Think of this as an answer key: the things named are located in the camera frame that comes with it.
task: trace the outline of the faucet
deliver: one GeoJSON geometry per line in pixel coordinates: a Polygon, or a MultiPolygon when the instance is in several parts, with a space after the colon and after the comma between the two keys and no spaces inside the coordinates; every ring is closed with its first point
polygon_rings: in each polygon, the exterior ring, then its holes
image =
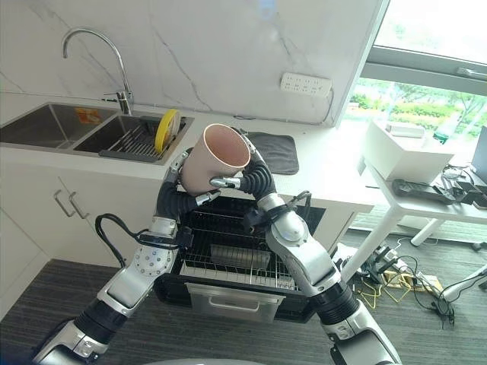
{"type": "Polygon", "coordinates": [[[125,66],[123,65],[122,56],[120,55],[119,50],[116,48],[115,44],[113,44],[113,42],[110,40],[110,38],[108,38],[107,36],[105,36],[104,34],[100,33],[95,29],[83,28],[83,27],[71,28],[68,31],[68,33],[66,33],[66,35],[62,38],[62,57],[64,59],[68,58],[68,42],[77,33],[89,33],[101,38],[106,44],[110,46],[110,48],[113,50],[113,53],[115,53],[115,56],[119,61],[120,72],[122,73],[122,79],[123,79],[123,90],[119,90],[115,93],[116,98],[119,101],[120,109],[122,110],[122,112],[126,115],[131,116],[132,106],[134,103],[133,93],[130,90],[129,80],[127,80],[125,66]]]}

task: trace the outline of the cabinet handle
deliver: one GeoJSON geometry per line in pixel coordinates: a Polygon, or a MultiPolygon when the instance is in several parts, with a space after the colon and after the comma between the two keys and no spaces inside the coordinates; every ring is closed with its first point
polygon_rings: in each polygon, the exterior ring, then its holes
{"type": "Polygon", "coordinates": [[[53,195],[53,198],[54,198],[54,200],[56,200],[56,203],[58,203],[58,205],[59,205],[59,207],[62,209],[62,211],[64,211],[64,214],[66,214],[66,217],[72,217],[72,216],[73,216],[73,214],[75,213],[75,211],[72,211],[71,213],[69,213],[69,212],[68,212],[68,209],[66,209],[66,208],[64,207],[64,205],[62,205],[61,201],[60,201],[60,200],[59,200],[59,198],[58,198],[58,195],[59,195],[59,193],[60,193],[61,191],[62,191],[62,190],[60,189],[60,190],[58,190],[57,192],[55,192],[55,193],[54,193],[54,195],[53,195]]]}
{"type": "Polygon", "coordinates": [[[69,202],[71,203],[73,208],[76,210],[76,213],[78,213],[79,217],[81,219],[85,219],[89,215],[89,213],[85,214],[85,213],[83,213],[81,208],[79,208],[78,203],[75,201],[75,194],[76,194],[76,192],[72,192],[71,194],[69,194],[69,202]]]}

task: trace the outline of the floor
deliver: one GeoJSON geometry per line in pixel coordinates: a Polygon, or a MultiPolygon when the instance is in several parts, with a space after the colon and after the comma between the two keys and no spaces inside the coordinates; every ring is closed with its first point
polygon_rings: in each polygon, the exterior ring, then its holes
{"type": "MultiPolygon", "coordinates": [[[[350,230],[344,244],[358,246],[366,233],[350,230]]],[[[397,236],[387,243],[396,246],[397,236]]],[[[399,252],[419,260],[420,269],[451,284],[487,262],[487,250],[474,252],[465,243],[440,241],[415,248],[403,243],[399,252]]],[[[58,321],[76,316],[116,269],[51,261],[0,324],[2,356],[26,363],[30,349],[58,321]]],[[[420,294],[426,303],[428,297],[420,294]]],[[[404,364],[485,364],[487,358],[487,293],[475,287],[455,303],[454,328],[422,309],[407,295],[396,304],[378,299],[374,318],[395,344],[404,364]]],[[[268,365],[332,363],[329,342],[314,316],[307,324],[276,321],[272,325],[204,317],[188,308],[168,306],[150,296],[114,338],[100,364],[144,364],[181,357],[253,360],[268,365]]]]}

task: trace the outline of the window frame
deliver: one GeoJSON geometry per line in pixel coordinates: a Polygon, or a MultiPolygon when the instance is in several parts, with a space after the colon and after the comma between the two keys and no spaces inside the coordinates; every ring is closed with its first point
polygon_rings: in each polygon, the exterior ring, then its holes
{"type": "Polygon", "coordinates": [[[487,65],[393,47],[372,46],[361,78],[487,96],[487,65]],[[461,69],[472,70],[480,75],[466,75],[461,69]]]}

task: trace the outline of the marble backsplash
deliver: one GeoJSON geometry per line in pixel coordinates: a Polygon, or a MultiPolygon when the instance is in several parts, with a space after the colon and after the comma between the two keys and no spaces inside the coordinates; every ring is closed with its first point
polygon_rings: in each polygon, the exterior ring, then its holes
{"type": "Polygon", "coordinates": [[[280,91],[290,71],[332,79],[332,125],[386,3],[2,0],[1,87],[88,99],[119,90],[115,56],[98,38],[76,35],[61,57],[69,28],[92,27],[119,48],[136,103],[320,123],[331,98],[280,91]]]}

